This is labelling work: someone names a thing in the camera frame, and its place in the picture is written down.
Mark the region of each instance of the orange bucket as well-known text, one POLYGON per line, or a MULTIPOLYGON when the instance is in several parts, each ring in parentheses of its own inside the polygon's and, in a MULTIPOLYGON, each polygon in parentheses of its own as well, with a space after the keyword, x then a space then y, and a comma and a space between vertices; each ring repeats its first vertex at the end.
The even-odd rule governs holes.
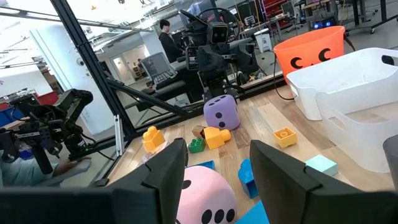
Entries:
POLYGON ((274 47, 280 67, 286 75, 298 69, 325 62, 344 54, 343 26, 314 30, 285 40, 274 47))

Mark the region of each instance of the white basket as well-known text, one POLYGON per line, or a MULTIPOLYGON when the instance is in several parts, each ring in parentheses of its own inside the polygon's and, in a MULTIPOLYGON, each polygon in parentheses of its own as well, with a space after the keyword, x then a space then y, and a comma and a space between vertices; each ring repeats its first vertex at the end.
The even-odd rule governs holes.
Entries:
POLYGON ((287 75, 296 105, 309 120, 321 120, 315 95, 333 93, 391 76, 398 67, 381 61, 398 51, 379 48, 359 50, 287 75))
POLYGON ((316 99, 329 139, 361 167, 389 172, 382 146, 398 134, 398 72, 316 99))

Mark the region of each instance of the keyboard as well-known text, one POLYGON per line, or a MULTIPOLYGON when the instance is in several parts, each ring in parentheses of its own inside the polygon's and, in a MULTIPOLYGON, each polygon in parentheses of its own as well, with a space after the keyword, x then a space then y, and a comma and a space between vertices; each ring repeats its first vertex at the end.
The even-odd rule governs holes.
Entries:
POLYGON ((156 90, 166 87, 176 81, 178 81, 177 74, 172 71, 164 72, 154 78, 156 90))

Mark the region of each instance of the black jacket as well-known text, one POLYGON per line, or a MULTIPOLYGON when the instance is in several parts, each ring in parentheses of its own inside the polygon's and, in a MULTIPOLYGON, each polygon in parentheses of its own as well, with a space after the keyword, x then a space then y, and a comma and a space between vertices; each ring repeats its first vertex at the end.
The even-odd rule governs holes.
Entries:
POLYGON ((162 32, 159 35, 160 43, 162 43, 163 49, 166 52, 167 59, 170 63, 173 63, 177 60, 177 58, 182 56, 182 50, 177 47, 173 39, 162 32))

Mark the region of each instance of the floor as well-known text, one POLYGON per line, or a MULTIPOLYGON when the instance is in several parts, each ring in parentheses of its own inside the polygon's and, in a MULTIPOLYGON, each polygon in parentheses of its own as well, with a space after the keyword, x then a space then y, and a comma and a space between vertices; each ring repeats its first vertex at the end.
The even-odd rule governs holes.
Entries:
MULTIPOLYGON (((387 5, 387 16, 393 16, 394 14, 398 13, 398 1, 387 1, 391 2, 388 3, 387 5)), ((368 0, 366 1, 367 9, 373 10, 379 8, 379 6, 373 6, 380 4, 378 0, 368 0)), ((345 9, 341 9, 343 13, 340 13, 340 16, 343 16, 343 18, 346 17, 352 17, 352 7, 348 7, 348 12, 345 14, 345 9)), ((372 19, 371 23, 376 23, 381 20, 381 13, 380 11, 376 13, 375 16, 370 17, 372 19)), ((354 25, 353 23, 346 25, 347 28, 353 28, 354 25)), ((286 33, 284 31, 282 35, 282 39, 289 39, 293 36, 296 35, 295 31, 293 30, 292 32, 286 33)), ((298 34, 303 34, 304 32, 307 32, 307 25, 304 25, 301 27, 297 33, 298 34)), ((357 50, 359 49, 364 49, 368 47, 380 47, 380 48, 386 48, 386 49, 398 49, 398 22, 396 20, 392 20, 378 28, 376 28, 376 31, 374 34, 369 34, 369 29, 363 29, 363 30, 353 30, 350 32, 350 36, 348 37, 350 41, 352 41, 353 45, 356 47, 357 50)), ((345 53, 350 53, 352 52, 351 48, 349 47, 348 44, 345 43, 345 53)), ((274 73, 274 54, 272 52, 264 52, 263 54, 257 54, 257 61, 259 65, 264 69, 264 71, 267 74, 273 74, 274 73)), ((280 67, 277 64, 276 65, 276 72, 280 71, 280 67)), ((132 98, 129 96, 125 95, 124 93, 119 94, 119 98, 122 101, 123 105, 129 104, 133 101, 132 98)), ((187 97, 185 95, 179 96, 178 100, 187 100, 187 97)), ((169 101, 169 103, 174 104, 175 99, 172 99, 169 101)), ((160 108, 155 108, 159 112, 163 113, 160 108)), ((157 115, 157 113, 153 111, 143 111, 143 112, 138 112, 137 108, 131 108, 127 110, 127 113, 129 117, 132 119, 133 124, 138 124, 139 122, 153 117, 157 115)), ((101 134, 97 134, 94 136, 96 140, 103 139, 108 136, 114 135, 114 129, 107 130, 101 134)), ((111 156, 114 152, 114 148, 112 147, 111 149, 104 150, 106 155, 111 156)), ((63 186, 69 187, 69 186, 87 186, 95 177, 100 176, 99 173, 103 174, 107 167, 104 167, 104 165, 109 165, 108 160, 102 157, 101 155, 97 154, 92 154, 91 157, 93 158, 93 165, 90 167, 90 170, 87 173, 80 174, 76 177, 73 177, 71 179, 66 180, 63 183, 63 186)))
MULTIPOLYGON (((288 86, 279 88, 280 94, 291 97, 288 86)), ((237 216, 242 217, 260 198, 250 199, 243 191, 238 179, 238 170, 244 159, 249 158, 250 141, 258 139, 303 162, 322 154, 338 164, 339 173, 334 178, 364 191, 393 190, 391 175, 375 173, 363 169, 354 160, 336 147, 324 133, 322 121, 309 121, 301 113, 294 101, 284 101, 275 91, 257 95, 238 104, 241 124, 231 132, 231 140, 224 146, 190 154, 188 166, 213 160, 216 171, 232 187, 237 200, 237 216), (297 144, 281 149, 275 142, 273 132, 289 127, 297 134, 297 144)), ((166 141, 184 138, 190 142, 195 137, 192 129, 206 126, 204 116, 184 121, 162 130, 166 141)), ((133 140, 110 173, 110 183, 133 171, 144 156, 148 155, 142 145, 142 138, 133 140)))

